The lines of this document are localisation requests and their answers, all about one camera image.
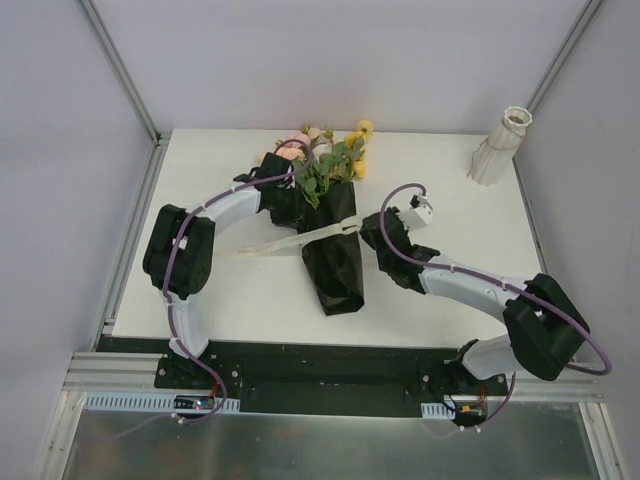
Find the artificial flower bunch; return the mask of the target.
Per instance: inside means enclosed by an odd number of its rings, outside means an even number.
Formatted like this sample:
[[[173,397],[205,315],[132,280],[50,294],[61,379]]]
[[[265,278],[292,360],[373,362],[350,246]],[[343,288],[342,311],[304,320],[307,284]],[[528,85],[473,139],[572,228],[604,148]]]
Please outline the artificial flower bunch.
[[[350,183],[366,175],[366,148],[374,135],[374,124],[360,120],[355,130],[337,138],[330,127],[304,124],[287,139],[275,143],[275,153],[301,167],[312,152],[314,161],[295,177],[303,198],[313,208],[334,184]]]

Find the cream printed ribbon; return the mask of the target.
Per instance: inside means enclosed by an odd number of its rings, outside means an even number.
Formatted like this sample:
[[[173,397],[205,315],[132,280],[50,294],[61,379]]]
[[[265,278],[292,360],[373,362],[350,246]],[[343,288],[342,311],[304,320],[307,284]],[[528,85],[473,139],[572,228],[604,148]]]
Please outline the cream printed ribbon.
[[[338,223],[269,243],[246,246],[237,249],[218,249],[214,251],[214,256],[219,258],[264,256],[273,252],[304,246],[336,235],[351,235],[360,230],[363,224],[363,219],[363,216],[355,215]]]

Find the black wrapping paper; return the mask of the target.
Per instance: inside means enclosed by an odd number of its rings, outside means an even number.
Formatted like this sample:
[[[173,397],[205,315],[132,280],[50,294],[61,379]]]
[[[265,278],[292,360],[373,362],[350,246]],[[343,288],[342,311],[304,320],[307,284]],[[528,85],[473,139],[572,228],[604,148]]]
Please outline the black wrapping paper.
[[[351,183],[337,183],[320,197],[314,208],[299,201],[296,230],[306,233],[339,223],[356,214],[356,194]],[[321,309],[327,316],[353,313],[364,306],[362,255],[355,233],[336,234],[302,247],[302,260]]]

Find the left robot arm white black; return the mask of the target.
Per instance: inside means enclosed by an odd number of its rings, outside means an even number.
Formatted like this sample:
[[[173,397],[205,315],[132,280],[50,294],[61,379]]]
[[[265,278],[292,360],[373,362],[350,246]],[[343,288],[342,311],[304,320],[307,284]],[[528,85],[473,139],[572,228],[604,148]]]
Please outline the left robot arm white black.
[[[209,344],[196,296],[208,283],[216,236],[265,208],[265,192],[285,189],[300,172],[291,161],[267,153],[248,174],[235,177],[223,192],[191,208],[166,204],[159,210],[142,268],[161,295],[170,330],[169,347],[184,357],[176,375],[188,388],[204,387],[210,363],[200,356]]]

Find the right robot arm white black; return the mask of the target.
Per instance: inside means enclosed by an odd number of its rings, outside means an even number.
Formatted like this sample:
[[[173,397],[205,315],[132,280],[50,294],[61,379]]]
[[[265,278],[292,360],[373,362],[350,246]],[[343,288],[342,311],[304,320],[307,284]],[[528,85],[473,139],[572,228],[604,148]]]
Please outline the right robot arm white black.
[[[379,270],[399,287],[454,300],[505,325],[505,335],[471,340],[458,351],[450,382],[461,394],[473,394],[486,379],[508,372],[554,381],[584,343],[576,328],[589,326],[546,274],[501,281],[458,266],[438,250],[412,243],[397,208],[365,217],[360,236],[376,252]]]

